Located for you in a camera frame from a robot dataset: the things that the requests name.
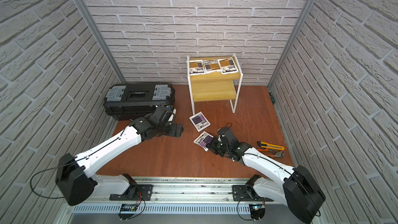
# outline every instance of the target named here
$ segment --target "gray latch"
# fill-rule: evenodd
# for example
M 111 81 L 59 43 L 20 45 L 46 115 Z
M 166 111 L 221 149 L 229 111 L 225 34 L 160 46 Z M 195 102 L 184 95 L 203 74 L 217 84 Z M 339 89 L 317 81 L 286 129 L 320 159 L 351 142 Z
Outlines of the gray latch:
M 172 89 L 168 85 L 155 85 L 155 92 L 153 92 L 153 101 L 165 100 L 166 96 L 172 94 Z
M 108 93 L 106 94 L 106 101 L 121 101 L 125 88 L 126 85 L 113 86 L 111 89 L 108 90 Z

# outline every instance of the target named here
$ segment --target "black motor housing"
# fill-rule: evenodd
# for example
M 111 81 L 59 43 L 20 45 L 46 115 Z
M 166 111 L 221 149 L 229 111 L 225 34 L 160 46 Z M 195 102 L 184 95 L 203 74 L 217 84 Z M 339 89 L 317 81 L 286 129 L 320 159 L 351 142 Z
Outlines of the black motor housing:
M 299 165 L 293 170 L 283 184 L 287 206 L 299 220 L 310 224 L 326 197 L 305 167 Z
M 70 153 L 59 159 L 55 183 L 70 206 L 86 200 L 94 191 L 96 181 L 87 178 Z

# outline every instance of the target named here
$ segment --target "aluminum frame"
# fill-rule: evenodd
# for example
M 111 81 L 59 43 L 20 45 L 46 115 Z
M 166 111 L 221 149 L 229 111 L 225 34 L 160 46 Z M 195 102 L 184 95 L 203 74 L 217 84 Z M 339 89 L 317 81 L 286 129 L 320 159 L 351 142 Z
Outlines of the aluminum frame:
M 297 37 L 299 36 L 301 27 L 304 25 L 308 15 L 310 14 L 311 8 L 314 5 L 315 1 L 316 0 L 306 0 L 304 7 L 302 8 L 300 15 L 297 19 L 297 22 L 296 22 L 292 32 L 290 33 L 289 39 L 287 40 L 287 43 L 286 43 L 286 46 L 283 49 L 281 58 L 279 59 L 278 63 L 276 64 L 276 67 L 272 73 L 272 76 L 269 79 L 267 88 L 272 87 L 272 84 L 274 83 L 276 76 L 278 75 L 279 71 L 281 70 L 283 63 L 285 62 L 287 54 L 289 53 L 289 50 L 291 49 L 291 47 L 293 47 L 293 43 L 296 41 Z
M 91 15 L 86 3 L 84 2 L 84 0 L 73 0 L 73 1 L 77 9 L 80 11 L 83 19 L 86 21 L 88 28 L 90 29 L 91 33 L 96 39 L 99 47 L 104 53 L 113 71 L 115 72 L 117 79 L 120 81 L 120 83 L 126 84 L 126 79 L 124 78 L 119 66 L 117 65 L 115 58 L 113 58 L 112 52 L 109 49 L 107 43 L 105 42 L 105 39 L 103 38 L 100 29 L 98 28 L 96 22 L 94 21 L 94 18 Z
M 248 178 L 206 178 L 206 177 L 133 177 L 138 184 L 152 184 L 153 193 L 150 203 L 151 206 L 158 206 L 161 204 L 208 204 L 222 205 L 226 207 L 235 207 L 237 202 L 232 198 L 232 185 L 244 185 Z M 169 188 L 168 193 L 156 192 L 161 188 Z M 203 197 L 210 197 L 212 199 L 205 201 Z M 131 203 L 131 201 L 109 201 L 109 196 L 90 197 L 82 204 L 98 207 L 101 205 L 117 205 L 120 203 Z M 258 204 L 254 201 L 242 201 L 242 206 L 248 204 Z M 282 205 L 279 202 L 266 202 L 267 205 Z M 59 210 L 53 224 L 67 224 L 70 220 L 75 206 L 69 206 L 66 202 Z M 322 224 L 319 217 L 315 217 L 313 224 Z

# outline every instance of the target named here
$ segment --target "lower shelf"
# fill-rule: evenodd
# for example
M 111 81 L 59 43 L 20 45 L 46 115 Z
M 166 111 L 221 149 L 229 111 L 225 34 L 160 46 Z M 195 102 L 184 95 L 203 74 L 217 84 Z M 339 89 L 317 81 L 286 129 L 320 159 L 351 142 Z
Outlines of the lower shelf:
M 235 100 L 236 91 L 232 80 L 216 82 L 192 82 L 192 99 L 198 101 Z

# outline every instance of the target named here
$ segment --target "black cable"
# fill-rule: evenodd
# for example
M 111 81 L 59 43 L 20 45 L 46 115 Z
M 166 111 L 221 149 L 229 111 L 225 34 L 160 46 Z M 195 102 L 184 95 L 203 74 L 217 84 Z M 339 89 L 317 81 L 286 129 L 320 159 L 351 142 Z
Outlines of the black cable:
M 41 194 L 37 193 L 37 192 L 33 189 L 33 185 L 32 185 L 33 178 L 34 178 L 35 176 L 37 176 L 38 174 L 40 174 L 40 173 L 46 172 L 46 171 L 48 171 L 48 170 L 57 169 L 57 168 L 61 168 L 61 167 L 64 167 L 64 166 L 68 166 L 68 165 L 71 165 L 71 164 L 73 164 L 73 163 L 75 163 L 75 162 L 77 162 L 77 161 L 74 161 L 74 162 L 71 162 L 71 163 L 67 163 L 67 164 L 65 164 L 65 165 L 61 165 L 61 166 L 49 168 L 49 169 L 44 169 L 44 170 L 42 170 L 42 171 L 37 172 L 37 173 L 34 174 L 34 175 L 32 176 L 32 178 L 30 179 L 30 182 L 29 182 L 30 189 L 32 190 L 32 192 L 33 192 L 35 195 L 38 195 L 38 196 L 43 197 L 43 198 L 47 198 L 47 199 L 61 199 L 61 198 L 64 198 L 64 197 L 45 197 L 44 195 L 41 195 Z
M 144 201 L 144 208 L 142 209 L 142 211 L 141 212 L 139 212 L 139 214 L 138 215 L 136 215 L 136 216 L 132 216 L 132 217 L 129 217 L 129 218 L 127 218 L 126 220 L 130 220 L 130 219 L 133 219 L 133 218 L 135 218 L 135 217 L 137 217 L 137 216 L 139 216 L 144 210 L 145 210 L 145 207 L 147 206 L 147 204 L 145 203 L 145 200 L 142 198 L 142 200 Z
M 256 155 L 256 154 L 251 154 L 251 153 L 245 153 L 245 154 L 247 154 L 247 155 L 253 155 L 253 156 L 256 156 L 256 157 L 260 157 L 259 155 Z M 294 178 L 294 179 L 296 180 L 296 182 L 298 182 L 298 183 L 300 184 L 300 186 L 305 190 L 305 192 L 307 193 L 307 195 L 310 197 L 312 203 L 313 203 L 314 206 L 316 207 L 316 204 L 315 204 L 314 200 L 311 198 L 310 193 L 308 193 L 308 191 L 305 189 L 305 187 L 301 184 L 301 182 L 300 182 L 299 180 L 297 180 L 297 178 L 295 178 L 295 177 L 293 176 L 292 173 L 290 173 L 290 172 L 287 171 L 286 169 L 282 168 L 282 167 L 279 166 L 278 164 L 272 162 L 271 160 L 266 159 L 265 157 L 260 157 L 260 158 L 262 158 L 262 159 L 264 159 L 264 160 L 267 160 L 268 162 L 271 162 L 271 163 L 275 164 L 275 165 L 278 166 L 279 168 L 281 168 L 281 169 L 283 169 L 284 171 L 286 171 L 287 173 L 289 173 L 289 174 L 292 176 L 292 178 Z M 318 210 L 318 212 L 319 212 L 319 215 L 316 214 L 315 216 L 320 217 L 320 216 L 321 216 L 321 211 Z
M 90 156 L 93 155 L 94 153 L 98 152 L 99 150 L 101 150 L 102 148 L 106 147 L 107 145 L 109 145 L 109 144 L 115 142 L 116 140 L 120 139 L 120 138 L 122 137 L 123 132 L 124 132 L 125 130 L 126 130 L 126 127 L 123 129 L 123 131 L 122 131 L 122 133 L 120 134 L 119 137 L 117 137 L 116 139 L 114 139 L 114 140 L 112 140 L 111 142 L 107 143 L 106 145 L 104 145 L 103 147 L 99 148 L 98 150 L 96 150 L 95 152 L 91 153 L 90 155 L 87 155 L 87 156 L 82 157 L 82 158 L 80 158 L 80 159 L 78 159 L 78 160 L 76 160 L 76 161 L 73 161 L 73 162 L 70 162 L 70 163 L 67 163 L 67 164 L 64 164 L 64 165 L 61 165 L 61 166 L 52 167 L 52 168 L 44 169 L 44 170 L 42 170 L 42 171 L 37 172 L 36 174 L 34 174 L 34 175 L 31 177 L 31 179 L 30 179 L 30 181 L 29 181 L 30 189 L 32 190 L 32 192 L 33 192 L 35 195 L 38 195 L 38 196 L 43 197 L 43 198 L 47 198 L 47 199 L 61 199 L 61 198 L 64 198 L 64 197 L 45 197 L 44 195 L 41 195 L 41 194 L 37 193 L 37 192 L 34 190 L 33 185 L 32 185 L 33 178 L 34 178 L 35 176 L 37 176 L 38 174 L 43 173 L 43 172 L 46 172 L 46 171 L 48 171 L 48 170 L 52 170 L 52 169 L 57 169 L 57 168 L 65 167 L 65 166 L 71 165 L 71 164 L 73 164 L 73 163 L 76 163 L 76 162 L 78 162 L 78 161 L 80 161 L 80 160 L 83 160 L 83 159 L 86 159 L 86 158 L 88 159 L 88 157 L 90 157 Z
M 248 220 L 248 219 L 242 218 L 242 216 L 240 216 L 240 214 L 239 214 L 239 203 L 240 203 L 240 201 L 243 200 L 243 199 L 250 199 L 250 198 L 249 198 L 249 197 L 245 197 L 245 198 L 240 199 L 240 200 L 238 201 L 238 205 L 236 206 L 236 211 L 237 211 L 237 213 L 238 213 L 238 216 L 239 216 L 242 220 Z
M 134 197 L 137 196 L 137 193 L 135 193 L 135 195 L 127 195 L 127 196 L 131 196 L 131 198 L 127 197 L 127 200 L 132 200 Z

